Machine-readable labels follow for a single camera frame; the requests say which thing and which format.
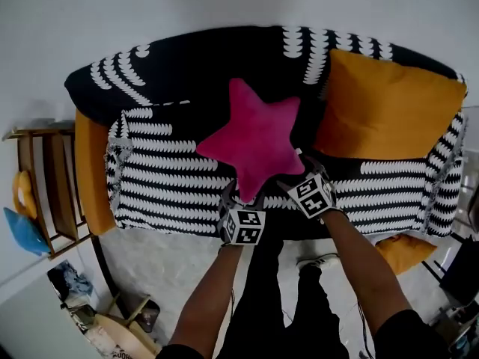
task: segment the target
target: black shirt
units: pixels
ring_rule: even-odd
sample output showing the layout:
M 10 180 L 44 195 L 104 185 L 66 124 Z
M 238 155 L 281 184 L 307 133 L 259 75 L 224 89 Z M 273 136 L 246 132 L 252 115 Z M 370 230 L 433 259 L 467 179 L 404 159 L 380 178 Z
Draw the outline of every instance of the black shirt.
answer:
M 320 342 L 318 337 L 318 353 L 312 357 L 321 358 L 321 346 L 326 344 L 328 343 Z M 413 310 L 404 310 L 389 318 L 377 331 L 374 347 L 376 359 L 448 359 L 450 357 L 445 341 L 429 325 L 423 323 Z M 258 348 L 251 347 L 250 358 L 255 356 L 252 351 L 254 349 Z M 278 354 L 281 355 L 281 352 L 275 353 L 275 358 Z M 173 358 L 203 359 L 197 351 L 182 345 L 166 346 L 156 357 L 156 359 Z

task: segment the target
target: shoe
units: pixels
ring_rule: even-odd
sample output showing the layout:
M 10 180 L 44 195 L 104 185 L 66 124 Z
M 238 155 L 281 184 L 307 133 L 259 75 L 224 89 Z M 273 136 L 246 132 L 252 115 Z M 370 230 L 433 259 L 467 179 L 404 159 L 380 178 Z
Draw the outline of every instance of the shoe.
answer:
M 313 265 L 321 270 L 324 270 L 324 269 L 329 269 L 330 267 L 336 265 L 339 262 L 340 262 L 339 256 L 336 253 L 331 253 L 331 254 L 322 255 L 316 258 L 315 260 L 300 260 L 296 264 L 296 268 L 298 269 L 298 272 L 299 272 L 306 265 Z

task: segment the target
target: person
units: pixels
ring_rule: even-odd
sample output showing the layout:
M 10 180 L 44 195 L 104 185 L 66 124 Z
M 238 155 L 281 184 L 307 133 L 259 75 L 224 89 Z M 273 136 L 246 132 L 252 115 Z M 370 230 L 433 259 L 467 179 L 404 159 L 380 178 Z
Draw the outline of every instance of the person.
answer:
M 374 341 L 376 358 L 449 358 L 445 341 L 422 322 L 379 252 L 340 211 L 321 214 L 356 293 Z M 335 256 L 299 262 L 298 301 L 292 323 L 283 322 L 278 255 L 283 241 L 263 232 L 254 248 L 245 289 L 218 358 L 348 358 L 339 318 L 320 285 Z M 169 344 L 158 359 L 210 359 L 228 309 L 242 247 L 228 245 L 186 302 Z

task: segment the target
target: floor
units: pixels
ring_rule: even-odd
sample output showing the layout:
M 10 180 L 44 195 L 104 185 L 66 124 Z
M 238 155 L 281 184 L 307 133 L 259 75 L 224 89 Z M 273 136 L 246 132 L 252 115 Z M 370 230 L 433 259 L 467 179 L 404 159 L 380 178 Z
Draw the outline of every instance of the floor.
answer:
M 475 186 L 478 183 L 477 154 L 470 155 L 465 167 L 464 183 Z M 460 208 L 468 202 L 471 191 L 461 194 Z M 470 234 L 469 229 L 459 223 L 454 229 L 463 236 Z M 150 294 L 161 308 L 153 335 L 165 344 L 171 336 L 180 311 L 195 285 L 214 260 L 218 248 L 218 239 L 206 237 L 163 235 L 150 230 L 112 230 L 101 237 L 106 261 L 117 285 L 125 292 L 137 295 Z M 448 267 L 460 244 L 452 238 L 439 240 L 436 252 L 427 260 L 438 261 Z M 278 281 L 283 301 L 284 322 L 290 323 L 294 316 L 297 297 L 296 259 L 307 251 L 317 255 L 335 251 L 331 239 L 319 241 L 285 242 L 279 259 Z M 244 287 L 248 263 L 252 249 L 245 248 L 235 278 L 234 290 L 240 299 Z M 438 309 L 448 303 L 437 281 L 422 265 L 417 265 L 398 277 L 406 297 L 420 314 L 430 321 Z M 347 347 L 351 358 L 358 358 L 364 351 L 362 325 L 359 318 L 356 296 L 349 285 L 341 265 L 333 266 L 323 272 L 320 280 L 329 294 L 331 309 L 340 320 L 341 341 Z M 217 349 L 221 348 L 229 313 L 220 332 Z

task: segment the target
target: pink star pillow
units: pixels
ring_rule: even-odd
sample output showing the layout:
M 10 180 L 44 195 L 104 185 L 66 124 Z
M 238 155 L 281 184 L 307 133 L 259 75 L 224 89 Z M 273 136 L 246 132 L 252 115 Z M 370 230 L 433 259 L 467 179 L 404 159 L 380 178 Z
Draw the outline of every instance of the pink star pillow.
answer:
M 251 201 L 276 174 L 304 172 L 290 141 L 298 97 L 266 104 L 243 79 L 231 79 L 230 104 L 230 121 L 201 142 L 196 151 L 234 166 L 241 201 Z

